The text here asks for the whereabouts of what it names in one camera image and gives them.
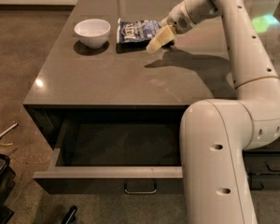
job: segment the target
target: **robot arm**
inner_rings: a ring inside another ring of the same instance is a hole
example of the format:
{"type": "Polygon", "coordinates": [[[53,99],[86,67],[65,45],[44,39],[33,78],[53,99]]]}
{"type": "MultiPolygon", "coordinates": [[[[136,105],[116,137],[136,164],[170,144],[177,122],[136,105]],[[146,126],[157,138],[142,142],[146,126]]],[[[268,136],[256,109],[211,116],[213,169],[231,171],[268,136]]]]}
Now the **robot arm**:
{"type": "Polygon", "coordinates": [[[190,224],[256,224],[242,151],[280,136],[280,80],[244,0],[185,0],[161,23],[182,34],[218,15],[237,100],[200,101],[181,120],[187,213],[190,224]]]}

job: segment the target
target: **white bowl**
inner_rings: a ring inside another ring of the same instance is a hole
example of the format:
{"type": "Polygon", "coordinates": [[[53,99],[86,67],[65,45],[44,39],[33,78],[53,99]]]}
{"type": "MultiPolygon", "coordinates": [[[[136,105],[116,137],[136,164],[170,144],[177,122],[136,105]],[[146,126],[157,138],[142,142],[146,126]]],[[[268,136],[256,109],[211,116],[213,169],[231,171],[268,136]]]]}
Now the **white bowl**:
{"type": "Polygon", "coordinates": [[[109,22],[101,19],[84,20],[74,28],[80,42],[92,49],[103,46],[109,38],[110,29],[109,22]]]}

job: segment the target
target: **brown floor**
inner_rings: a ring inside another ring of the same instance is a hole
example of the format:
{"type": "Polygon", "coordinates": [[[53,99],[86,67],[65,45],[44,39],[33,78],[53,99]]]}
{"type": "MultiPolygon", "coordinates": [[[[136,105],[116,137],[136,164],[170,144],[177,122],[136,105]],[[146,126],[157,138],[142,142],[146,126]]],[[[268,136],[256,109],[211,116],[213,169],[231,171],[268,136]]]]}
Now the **brown floor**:
{"type": "MultiPolygon", "coordinates": [[[[15,212],[10,223],[60,223],[73,204],[77,223],[186,223],[183,195],[49,195],[32,179],[47,170],[52,151],[21,103],[69,13],[0,10],[0,132],[12,121],[20,124],[1,140],[13,145],[0,147],[17,173],[6,201],[15,212]]],[[[259,224],[280,224],[280,191],[252,196],[259,224]]]]}

